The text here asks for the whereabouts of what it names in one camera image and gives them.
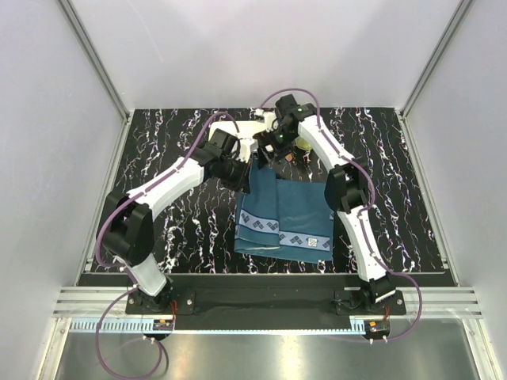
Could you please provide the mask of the white rectangular plate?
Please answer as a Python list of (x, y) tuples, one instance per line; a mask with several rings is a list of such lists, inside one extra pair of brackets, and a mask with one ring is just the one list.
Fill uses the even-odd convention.
[[(219, 129), (235, 136), (236, 138), (253, 138), (255, 134), (264, 132), (263, 125), (255, 121), (238, 121), (236, 125), (232, 121), (216, 121), (211, 123), (208, 140), (212, 139), (214, 132)], [(238, 149), (238, 143), (235, 144), (233, 151)]]

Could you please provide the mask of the yellow mug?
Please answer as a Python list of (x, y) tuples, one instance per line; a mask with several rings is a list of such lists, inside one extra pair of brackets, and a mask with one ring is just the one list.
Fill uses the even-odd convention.
[(305, 152), (309, 152), (312, 150), (311, 144), (307, 140), (305, 140), (304, 138), (302, 138), (300, 136), (295, 140), (295, 145), (300, 150), (303, 150)]

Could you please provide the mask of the aluminium front rail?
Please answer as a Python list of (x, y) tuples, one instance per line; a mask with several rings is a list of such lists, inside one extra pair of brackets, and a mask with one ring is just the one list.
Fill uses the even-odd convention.
[[(395, 304), (406, 308), (410, 317), (421, 307), (423, 318), (475, 318), (482, 317), (475, 292), (466, 287), (423, 287), (420, 292), (414, 288), (401, 287), (401, 294)], [(113, 301), (116, 315), (123, 314), (135, 304), (133, 297), (119, 287), (64, 287), (60, 291), (54, 313), (58, 315), (95, 315), (105, 310)], [(267, 306), (274, 309), (284, 299), (296, 301), (298, 305), (315, 301), (324, 295), (333, 295), (323, 289), (289, 288), (239, 288), (239, 289), (198, 289), (178, 291), (177, 309), (181, 314), (195, 312), (199, 306)]]

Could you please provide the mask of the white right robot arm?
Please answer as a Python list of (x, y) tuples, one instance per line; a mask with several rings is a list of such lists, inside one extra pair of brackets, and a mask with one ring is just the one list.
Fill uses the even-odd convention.
[(264, 162), (280, 160), (300, 137), (310, 144), (327, 171), (324, 196), (340, 219), (356, 258), (360, 279), (356, 304), (377, 314), (395, 295), (395, 285), (380, 255), (369, 220), (375, 203), (375, 187), (368, 166), (355, 161), (326, 126), (318, 102), (298, 104), (291, 89), (285, 90), (272, 112), (261, 105), (255, 109), (263, 128), (254, 138)]

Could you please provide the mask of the aluminium frame post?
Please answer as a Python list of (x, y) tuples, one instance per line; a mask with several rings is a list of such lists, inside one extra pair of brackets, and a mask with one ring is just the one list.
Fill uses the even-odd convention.
[(67, 23), (71, 27), (74, 36), (88, 59), (93, 72), (96, 74), (98, 81), (101, 83), (103, 90), (111, 101), (112, 106), (115, 108), (116, 113), (125, 123), (130, 116), (130, 111), (122, 101), (119, 92), (116, 90), (116, 87), (114, 86), (104, 63), (101, 61), (101, 58), (93, 45), (93, 41), (91, 40), (89, 33), (86, 31), (86, 27), (78, 15), (73, 2), (69, 0), (56, 0), (56, 4), (63, 12), (63, 16), (66, 18)]
[(443, 58), (445, 52), (448, 50), (452, 40), (454, 39), (456, 33), (458, 32), (461, 24), (466, 19), (469, 11), (474, 5), (474, 0), (460, 0), (456, 9), (454, 10), (450, 20), (444, 28), (439, 40), (436, 43), (435, 48), (433, 49), (431, 55), (427, 63), (425, 64), (421, 74), (419, 75), (415, 86), (410, 92), (406, 102), (403, 107), (400, 109), (400, 114), (403, 117), (407, 117), (418, 98), (421, 96), (424, 88), (426, 87), (429, 79), (431, 78), (434, 70), (437, 68), (441, 59)]

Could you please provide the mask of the left aluminium frame post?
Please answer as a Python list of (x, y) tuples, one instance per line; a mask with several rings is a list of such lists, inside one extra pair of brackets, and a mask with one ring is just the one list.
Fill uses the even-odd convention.
[(63, 16), (66, 18), (67, 23), (71, 27), (74, 36), (88, 59), (93, 72), (96, 74), (98, 81), (101, 83), (103, 90), (111, 101), (112, 106), (115, 108), (116, 113), (125, 123), (130, 116), (130, 111), (122, 101), (119, 92), (116, 90), (116, 87), (114, 86), (104, 63), (101, 61), (101, 58), (93, 45), (93, 41), (91, 40), (89, 33), (86, 31), (86, 27), (78, 15), (73, 2), (69, 0), (56, 0), (56, 4), (63, 12)]

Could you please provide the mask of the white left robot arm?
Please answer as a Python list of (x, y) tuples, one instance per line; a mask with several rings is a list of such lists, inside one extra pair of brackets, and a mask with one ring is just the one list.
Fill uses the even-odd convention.
[(125, 271), (153, 313), (165, 312), (171, 303), (171, 280), (154, 258), (154, 221), (176, 199), (209, 179), (240, 192), (247, 189), (248, 173), (257, 141), (241, 134), (215, 129), (208, 141), (191, 150), (146, 184), (129, 192), (113, 189), (105, 199), (97, 231), (95, 256), (113, 255), (112, 266)]

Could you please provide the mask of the blue patterned cloth placemat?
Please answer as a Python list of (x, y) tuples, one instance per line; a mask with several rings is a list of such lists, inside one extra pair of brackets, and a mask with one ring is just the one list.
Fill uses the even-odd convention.
[(236, 253), (311, 264), (333, 258), (334, 213), (323, 183), (278, 179), (253, 160), (249, 185), (237, 198)]

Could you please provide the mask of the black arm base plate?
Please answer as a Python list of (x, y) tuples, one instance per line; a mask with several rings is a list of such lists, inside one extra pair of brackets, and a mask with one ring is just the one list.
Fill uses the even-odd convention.
[(156, 297), (141, 292), (127, 300), (128, 314), (165, 314), (171, 306), (180, 315), (206, 308), (254, 310), (320, 306), (337, 315), (402, 316), (406, 307), (397, 286), (387, 277), (370, 284), (357, 275), (174, 275)]

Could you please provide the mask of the right aluminium frame post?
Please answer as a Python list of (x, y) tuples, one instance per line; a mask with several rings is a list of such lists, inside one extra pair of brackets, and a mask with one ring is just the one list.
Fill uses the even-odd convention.
[(424, 88), (426, 87), (429, 79), (431, 78), (434, 70), (437, 68), (441, 59), (443, 58), (445, 52), (448, 50), (452, 40), (454, 39), (456, 33), (458, 32), (461, 24), (466, 19), (469, 11), (474, 5), (474, 0), (460, 0), (456, 9), (454, 10), (450, 20), (444, 28), (439, 40), (436, 43), (435, 48), (433, 49), (431, 55), (427, 63), (425, 64), (421, 74), (419, 75), (415, 86), (410, 92), (406, 102), (403, 107), (400, 109), (400, 114), (403, 117), (407, 117), (418, 98), (421, 96)]

